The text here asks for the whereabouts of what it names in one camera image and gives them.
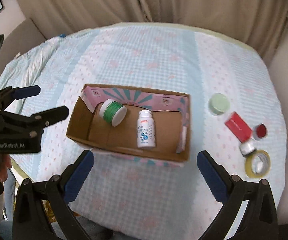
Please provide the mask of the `person's left hand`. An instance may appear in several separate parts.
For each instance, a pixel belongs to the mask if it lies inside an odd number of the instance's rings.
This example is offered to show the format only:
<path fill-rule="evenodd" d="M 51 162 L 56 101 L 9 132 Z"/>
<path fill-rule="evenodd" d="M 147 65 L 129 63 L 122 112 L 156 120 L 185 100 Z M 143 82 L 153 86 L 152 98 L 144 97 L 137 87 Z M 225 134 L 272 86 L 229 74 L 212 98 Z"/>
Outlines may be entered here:
<path fill-rule="evenodd" d="M 2 154 L 0 162 L 0 182 L 3 183 L 8 178 L 8 170 L 11 169 L 11 157 L 8 154 Z"/>

